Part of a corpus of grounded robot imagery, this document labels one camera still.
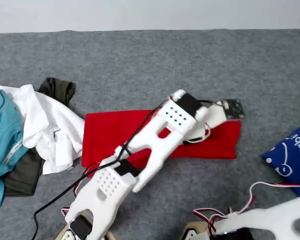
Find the red cloth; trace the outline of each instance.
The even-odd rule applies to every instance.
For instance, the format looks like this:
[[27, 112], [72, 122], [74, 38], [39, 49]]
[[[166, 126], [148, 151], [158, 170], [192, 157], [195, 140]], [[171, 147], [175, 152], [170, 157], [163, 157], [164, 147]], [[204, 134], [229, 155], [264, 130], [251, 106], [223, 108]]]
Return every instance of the red cloth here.
[[[85, 116], [82, 166], [101, 162], [126, 142], [150, 110], [128, 110], [89, 113]], [[170, 158], [235, 159], [236, 144], [241, 132], [240, 121], [228, 121], [211, 129], [211, 135], [202, 142], [180, 145]], [[151, 151], [144, 149], [128, 160], [136, 168], [144, 168]]]

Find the black cable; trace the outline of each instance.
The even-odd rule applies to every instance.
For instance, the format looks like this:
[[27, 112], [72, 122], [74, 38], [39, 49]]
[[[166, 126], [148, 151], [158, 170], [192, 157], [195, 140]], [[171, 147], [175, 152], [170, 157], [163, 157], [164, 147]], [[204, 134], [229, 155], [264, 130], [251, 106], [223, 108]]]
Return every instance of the black cable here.
[[130, 141], [134, 138], [134, 136], [141, 130], [141, 128], [143, 127], [143, 125], [147, 122], [148, 118], [155, 112], [157, 111], [161, 105], [164, 103], [165, 101], [163, 101], [162, 103], [160, 103], [159, 106], [157, 106], [156, 108], [154, 108], [153, 110], [151, 110], [147, 116], [144, 118], [144, 120], [142, 121], [142, 123], [138, 126], [138, 128], [134, 131], [134, 133], [131, 135], [131, 137], [128, 139], [128, 141], [122, 146], [118, 157], [113, 160], [112, 162], [109, 162], [105, 165], [99, 166], [96, 169], [93, 169], [89, 172], [87, 172], [86, 174], [82, 175], [81, 177], [79, 177], [74, 183], [72, 183], [70, 186], [68, 186], [63, 192], [61, 192], [58, 196], [56, 196], [54, 199], [52, 199], [50, 202], [48, 202], [47, 204], [45, 204], [44, 206], [42, 206], [41, 208], [39, 208], [37, 211], [34, 212], [33, 214], [33, 218], [34, 218], [34, 222], [35, 222], [35, 232], [33, 234], [33, 237], [31, 238], [31, 240], [35, 240], [37, 233], [38, 233], [38, 229], [39, 229], [39, 224], [38, 224], [38, 220], [37, 220], [37, 215], [45, 210], [47, 207], [49, 207], [50, 205], [52, 205], [53, 203], [55, 203], [57, 200], [59, 200], [63, 195], [65, 195], [67, 192], [69, 192], [73, 187], [76, 186], [76, 184], [78, 184], [81, 180], [83, 180], [84, 178], [86, 178], [87, 176], [89, 176], [90, 174], [93, 174], [94, 172], [104, 169], [106, 167], [109, 167], [117, 162], [120, 161], [120, 158], [122, 156], [122, 154], [124, 153], [124, 151], [126, 151], [128, 149], [128, 144], [130, 143]]
[[214, 105], [217, 105], [217, 106], [219, 106], [219, 107], [223, 107], [222, 104], [219, 104], [219, 103], [217, 103], [217, 102], [215, 102], [215, 101], [210, 101], [210, 100], [199, 100], [199, 102], [201, 102], [201, 103], [206, 103], [206, 104], [214, 104]]

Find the blue shirt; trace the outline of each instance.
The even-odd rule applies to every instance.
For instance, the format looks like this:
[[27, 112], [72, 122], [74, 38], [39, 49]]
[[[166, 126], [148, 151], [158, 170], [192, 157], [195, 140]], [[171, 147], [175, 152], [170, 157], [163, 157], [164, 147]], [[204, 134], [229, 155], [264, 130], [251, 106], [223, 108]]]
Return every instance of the blue shirt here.
[[[17, 106], [0, 90], [0, 176], [13, 170], [18, 160], [27, 152], [22, 144], [23, 123]], [[0, 206], [5, 185], [0, 179]]]

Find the gray carpet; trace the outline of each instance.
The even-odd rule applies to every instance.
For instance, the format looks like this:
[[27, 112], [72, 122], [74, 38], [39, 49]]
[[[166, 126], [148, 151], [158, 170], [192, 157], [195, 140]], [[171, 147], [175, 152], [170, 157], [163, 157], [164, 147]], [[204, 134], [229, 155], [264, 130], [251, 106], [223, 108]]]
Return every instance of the gray carpet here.
[[[246, 119], [235, 160], [168, 160], [121, 205], [111, 228], [118, 240], [176, 240], [198, 207], [243, 207], [255, 181], [281, 178], [260, 158], [300, 126], [300, 30], [114, 31], [0, 34], [0, 85], [38, 88], [46, 77], [75, 82], [70, 108], [86, 113], [151, 109], [177, 89], [201, 99], [238, 98]], [[6, 198], [0, 239], [28, 240], [33, 212], [78, 178], [83, 168], [45, 175], [36, 193]], [[253, 208], [296, 197], [291, 189], [255, 188]], [[39, 216], [38, 240], [65, 222], [68, 193]], [[272, 240], [254, 230], [256, 240]]]

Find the white cloth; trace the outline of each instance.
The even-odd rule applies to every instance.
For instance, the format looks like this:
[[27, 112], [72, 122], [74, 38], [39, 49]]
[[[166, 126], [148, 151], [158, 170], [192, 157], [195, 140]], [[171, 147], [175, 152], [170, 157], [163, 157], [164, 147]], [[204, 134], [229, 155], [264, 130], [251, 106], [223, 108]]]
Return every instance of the white cloth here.
[[0, 86], [18, 106], [24, 120], [23, 145], [45, 160], [43, 174], [70, 168], [82, 155], [85, 122], [57, 100], [35, 92], [31, 84]]

